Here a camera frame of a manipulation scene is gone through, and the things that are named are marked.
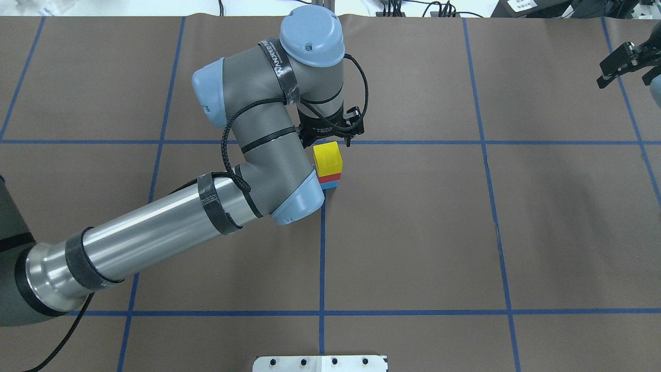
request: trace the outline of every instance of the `grid line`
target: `grid line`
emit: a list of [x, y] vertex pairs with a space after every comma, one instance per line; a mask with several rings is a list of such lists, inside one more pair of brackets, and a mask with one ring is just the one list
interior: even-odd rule
[[[77, 316], [71, 311], [66, 316]], [[314, 316], [317, 310], [134, 310], [132, 316], [197, 316], [197, 317], [256, 317], [256, 316]], [[575, 314], [661, 314], [661, 308], [519, 308], [512, 309], [517, 316], [575, 315]], [[88, 310], [85, 316], [125, 317], [127, 310]], [[488, 316], [507, 315], [506, 309], [484, 310], [325, 310], [324, 316]]]
[[[332, 142], [317, 141], [316, 144]], [[562, 140], [485, 140], [485, 144], [510, 146], [638, 146], [641, 141], [562, 141]], [[0, 144], [67, 144], [67, 145], [220, 145], [221, 140], [0, 140]], [[227, 144], [236, 145], [236, 140], [228, 140]], [[481, 146], [481, 140], [352, 140], [352, 145], [469, 145]], [[661, 141], [642, 141], [647, 146], [661, 145]]]
[[[602, 28], [603, 28], [603, 35], [606, 38], [606, 44], [608, 45], [608, 52], [613, 53], [613, 46], [611, 45], [611, 37], [608, 34], [608, 26], [606, 25], [606, 18], [604, 17], [602, 17]], [[624, 98], [624, 103], [626, 104], [627, 111], [629, 112], [631, 125], [633, 126], [633, 130], [636, 133], [636, 138], [638, 139], [638, 145], [641, 148], [642, 159], [645, 162], [645, 168], [647, 168], [647, 173], [650, 176], [650, 182], [652, 183], [652, 188], [654, 189], [654, 194], [656, 195], [656, 202], [659, 204], [659, 207], [661, 207], [661, 193], [659, 192], [659, 186], [656, 183], [656, 178], [654, 176], [654, 172], [652, 171], [652, 166], [650, 165], [650, 160], [647, 157], [647, 151], [645, 151], [645, 145], [642, 141], [641, 132], [638, 128], [638, 123], [636, 123], [636, 117], [633, 114], [631, 103], [629, 102], [629, 96], [627, 95], [627, 90], [624, 88], [622, 79], [619, 76], [617, 77], [617, 83], [619, 84], [620, 90], [622, 91], [622, 97]]]
[[[172, 100], [172, 91], [175, 87], [176, 67], [179, 61], [179, 52], [181, 51], [181, 40], [184, 36], [184, 27], [186, 26], [186, 17], [181, 17], [179, 25], [179, 37], [176, 42], [175, 61], [172, 66], [172, 74], [170, 76], [170, 87], [168, 88], [167, 100], [165, 101], [165, 110], [163, 112], [163, 124], [161, 125], [161, 137], [159, 141], [159, 148], [156, 152], [156, 160], [154, 161], [154, 171], [151, 177], [151, 186], [149, 188], [148, 203], [154, 200], [154, 190], [156, 188], [156, 180], [159, 175], [159, 166], [161, 165], [161, 154], [163, 152], [163, 140], [165, 139], [165, 131], [167, 129], [167, 119], [170, 111], [170, 102]], [[126, 314], [126, 323], [124, 325], [124, 335], [122, 336], [122, 348], [120, 349], [119, 361], [117, 362], [117, 372], [122, 372], [124, 369], [124, 357], [126, 356], [126, 347], [128, 345], [128, 337], [131, 332], [131, 320], [134, 315], [134, 305], [136, 303], [137, 282], [140, 279], [140, 273], [136, 273], [133, 278], [133, 287], [131, 288], [131, 297], [128, 305], [128, 313]]]
[[30, 52], [28, 53], [27, 59], [25, 59], [25, 65], [23, 70], [20, 73], [19, 82], [16, 84], [16, 89], [14, 90], [14, 95], [11, 97], [11, 102], [9, 103], [9, 108], [7, 109], [7, 114], [5, 115], [5, 121], [3, 122], [2, 129], [0, 129], [0, 140], [5, 136], [7, 127], [9, 125], [9, 119], [11, 118], [11, 113], [14, 110], [14, 105], [16, 100], [19, 97], [20, 87], [23, 85], [23, 79], [25, 79], [25, 74], [28, 72], [28, 67], [30, 67], [30, 61], [34, 55], [34, 51], [37, 48], [37, 43], [39, 42], [39, 36], [41, 36], [41, 31], [44, 29], [44, 23], [46, 23], [46, 18], [42, 17], [41, 22], [39, 22], [39, 28], [37, 28], [37, 33], [34, 35], [34, 41], [32, 41], [32, 47], [30, 47]]
[[517, 372], [521, 371], [519, 361], [519, 347], [516, 341], [516, 328], [514, 326], [514, 313], [512, 312], [512, 300], [510, 298], [510, 286], [507, 280], [507, 269], [505, 267], [505, 255], [502, 251], [502, 239], [500, 237], [500, 225], [498, 223], [498, 211], [496, 209], [496, 199], [494, 197], [493, 183], [491, 181], [491, 170], [489, 168], [488, 154], [486, 152], [485, 129], [482, 124], [482, 112], [480, 111], [480, 100], [477, 94], [477, 82], [475, 81], [475, 70], [473, 69], [473, 56], [471, 53], [471, 38], [468, 33], [468, 24], [465, 18], [461, 19], [463, 23], [463, 33], [466, 41], [466, 53], [468, 55], [468, 68], [471, 72], [471, 85], [473, 87], [473, 100], [475, 102], [475, 115], [477, 116], [477, 126], [480, 132], [480, 141], [482, 147], [482, 158], [485, 164], [486, 186], [489, 192], [489, 202], [491, 204], [491, 215], [496, 228], [496, 241], [498, 244], [498, 256], [500, 261], [500, 276], [505, 294], [505, 306], [507, 308], [507, 319], [510, 326], [510, 338], [512, 340], [512, 354], [514, 357], [514, 368]]
[[326, 190], [324, 203], [321, 205], [320, 241], [319, 241], [319, 355], [326, 354], [325, 316], [326, 316]]

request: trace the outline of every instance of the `stacked blocks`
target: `stacked blocks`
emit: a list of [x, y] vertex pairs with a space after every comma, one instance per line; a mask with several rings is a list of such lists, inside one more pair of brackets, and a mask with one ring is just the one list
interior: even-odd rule
[[315, 157], [317, 179], [322, 190], [337, 187], [342, 176], [342, 156], [337, 142], [316, 145], [312, 148]]

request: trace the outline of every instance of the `white label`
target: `white label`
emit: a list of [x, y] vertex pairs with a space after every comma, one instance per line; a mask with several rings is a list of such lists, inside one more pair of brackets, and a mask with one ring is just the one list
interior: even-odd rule
[[512, 10], [517, 13], [537, 6], [534, 0], [507, 0], [507, 4], [509, 4], [512, 7]]

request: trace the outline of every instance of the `wire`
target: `wire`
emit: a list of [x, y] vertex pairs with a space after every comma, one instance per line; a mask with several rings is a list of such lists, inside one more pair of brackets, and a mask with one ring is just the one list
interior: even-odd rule
[[418, 0], [402, 0], [402, 1], [406, 1], [407, 3], [431, 4], [431, 3], [427, 3], [425, 1], [418, 1]]
[[[354, 129], [358, 125], [360, 125], [363, 122], [363, 118], [365, 117], [365, 114], [368, 111], [368, 101], [369, 101], [369, 87], [368, 87], [368, 79], [367, 76], [365, 76], [365, 71], [363, 71], [362, 67], [360, 67], [360, 64], [356, 59], [351, 56], [350, 54], [345, 54], [344, 58], [347, 60], [350, 60], [351, 62], [356, 65], [358, 68], [358, 71], [360, 72], [360, 76], [363, 78], [363, 83], [365, 84], [365, 106], [363, 107], [362, 113], [360, 113], [360, 117], [358, 120], [354, 123], [351, 124], [350, 126], [339, 126], [335, 123], [330, 122], [327, 118], [325, 118], [319, 111], [317, 111], [310, 101], [301, 99], [301, 104], [305, 105], [310, 111], [312, 111], [315, 115], [317, 115], [321, 121], [328, 125], [329, 127], [334, 128], [338, 132], [346, 132], [349, 130]], [[223, 165], [225, 166], [224, 172], [212, 172], [211, 176], [212, 178], [217, 178], [217, 177], [227, 177], [232, 179], [234, 184], [242, 191], [245, 191], [249, 193], [251, 191], [250, 185], [240, 176], [238, 176], [234, 171], [232, 170], [232, 165], [229, 162], [229, 155], [227, 154], [227, 138], [229, 137], [229, 131], [232, 129], [232, 125], [234, 124], [234, 121], [237, 120], [241, 114], [245, 113], [246, 111], [250, 110], [253, 107], [257, 107], [259, 105], [265, 105], [267, 103], [287, 103], [287, 99], [285, 97], [273, 97], [273, 98], [267, 98], [267, 99], [261, 99], [259, 101], [255, 101], [253, 103], [250, 103], [248, 105], [245, 105], [244, 107], [241, 107], [236, 113], [232, 114], [229, 119], [227, 119], [227, 124], [225, 125], [225, 130], [223, 131], [223, 138], [220, 141], [220, 148], [221, 148], [221, 155], [223, 158]], [[172, 193], [176, 193], [177, 191], [183, 190], [191, 185], [195, 185], [198, 182], [197, 179], [193, 179], [184, 185], [181, 185], [179, 188], [174, 190]]]
[[479, 14], [477, 14], [477, 13], [473, 13], [473, 12], [453, 12], [453, 13], [450, 13], [450, 14], [446, 15], [446, 17], [453, 17], [453, 16], [456, 15], [456, 14], [472, 14], [472, 15], [476, 15], [476, 16], [478, 16], [478, 17], [480, 17], [480, 18], [484, 18], [484, 17], [482, 17], [481, 15], [479, 15]]
[[360, 64], [358, 63], [358, 61], [356, 61], [356, 59], [351, 54], [345, 54], [344, 57], [347, 60], [350, 60], [351, 62], [353, 62], [354, 65], [356, 65], [356, 67], [358, 68], [358, 71], [360, 72], [360, 76], [363, 78], [363, 84], [365, 85], [365, 106], [363, 107], [363, 112], [360, 113], [360, 117], [358, 118], [358, 120], [356, 120], [356, 122], [354, 124], [351, 124], [350, 126], [339, 126], [339, 125], [336, 125], [334, 123], [331, 123], [319, 111], [317, 111], [314, 107], [312, 107], [312, 104], [310, 103], [310, 101], [308, 101], [306, 99], [301, 99], [301, 103], [305, 107], [307, 107], [310, 111], [312, 111], [313, 114], [317, 115], [317, 117], [319, 117], [324, 124], [328, 125], [329, 127], [333, 128], [333, 129], [335, 129], [339, 132], [349, 131], [349, 130], [352, 130], [355, 127], [359, 126], [363, 122], [365, 114], [368, 111], [368, 102], [369, 102], [368, 78], [367, 78], [367, 76], [365, 76], [365, 71], [363, 71], [363, 69], [362, 69], [362, 67], [360, 67]]
[[429, 10], [429, 7], [431, 7], [434, 4], [438, 5], [438, 12], [441, 13], [441, 8], [443, 7], [443, 5], [441, 3], [439, 3], [438, 1], [433, 1], [433, 2], [427, 3], [427, 4], [428, 4], [427, 8], [425, 8], [424, 12], [422, 12], [423, 17], [427, 14], [427, 11]]
[[76, 316], [76, 320], [73, 321], [73, 324], [69, 328], [69, 331], [64, 336], [62, 341], [59, 342], [59, 344], [55, 348], [55, 350], [53, 350], [53, 352], [46, 359], [44, 359], [44, 361], [41, 362], [38, 366], [36, 366], [35, 368], [32, 368], [32, 369], [28, 369], [25, 372], [41, 371], [42, 368], [44, 368], [47, 364], [49, 364], [50, 361], [53, 360], [53, 358], [59, 353], [59, 351], [62, 350], [62, 348], [64, 347], [64, 344], [66, 344], [67, 341], [69, 341], [69, 338], [73, 334], [73, 331], [75, 331], [76, 327], [78, 327], [78, 323], [80, 323], [81, 319], [83, 318], [83, 315], [85, 315], [85, 311], [87, 310], [87, 307], [89, 306], [89, 303], [92, 301], [92, 296], [94, 296], [94, 292], [90, 293], [87, 296], [87, 299], [85, 300], [85, 303], [83, 304], [83, 307], [81, 308], [80, 312], [78, 313], [78, 316]]

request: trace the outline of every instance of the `black velcro strap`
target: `black velcro strap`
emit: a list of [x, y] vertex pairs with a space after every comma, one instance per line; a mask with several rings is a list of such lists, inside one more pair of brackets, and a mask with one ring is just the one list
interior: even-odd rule
[[66, 242], [64, 258], [71, 275], [80, 285], [90, 291], [112, 287], [123, 282], [124, 280], [114, 281], [101, 275], [85, 253], [83, 235], [90, 229], [91, 227], [84, 229], [82, 233], [70, 237]]
[[261, 146], [269, 141], [275, 140], [276, 138], [280, 138], [282, 136], [286, 136], [289, 133], [295, 133], [295, 132], [296, 132], [296, 128], [294, 128], [293, 126], [290, 126], [289, 128], [285, 128], [285, 129], [280, 129], [277, 132], [273, 132], [267, 136], [263, 136], [262, 138], [259, 138], [258, 140], [254, 140], [251, 143], [247, 144], [246, 146], [243, 146], [241, 148], [241, 152], [245, 154], [255, 147]]
[[20, 253], [19, 258], [16, 260], [16, 265], [14, 266], [14, 280], [16, 281], [16, 287], [19, 289], [19, 293], [23, 300], [30, 305], [35, 311], [46, 315], [46, 316], [61, 316], [66, 314], [66, 312], [53, 310], [52, 308], [46, 306], [41, 300], [32, 292], [30, 288], [30, 283], [28, 282], [28, 275], [26, 272], [26, 261], [28, 259], [28, 253], [32, 248], [27, 248]]
[[243, 227], [234, 223], [229, 213], [225, 212], [218, 198], [218, 193], [215, 190], [214, 179], [211, 173], [198, 177], [198, 193], [200, 194], [200, 202], [202, 202], [204, 212], [206, 212], [209, 221], [211, 221], [211, 224], [213, 224], [218, 232], [223, 235], [230, 235]]
[[273, 71], [276, 73], [278, 83], [287, 99], [287, 105], [293, 105], [301, 101], [301, 93], [298, 91], [298, 82], [294, 75], [292, 64], [287, 57], [280, 40], [269, 36], [259, 42], [259, 46], [266, 54], [266, 58], [271, 63]]
[[23, 244], [34, 243], [34, 236], [30, 232], [10, 236], [0, 240], [0, 253], [8, 251], [12, 248], [20, 247]]
[[[236, 173], [239, 177], [243, 178], [243, 176], [241, 175], [241, 166], [237, 165], [237, 167], [234, 168], [234, 173]], [[243, 191], [243, 197], [246, 198], [246, 202], [248, 202], [248, 206], [250, 207], [254, 216], [257, 218], [262, 218], [263, 216], [261, 213], [259, 213], [259, 209], [257, 209], [257, 206], [254, 204], [253, 197], [250, 196], [250, 193], [247, 191]]]

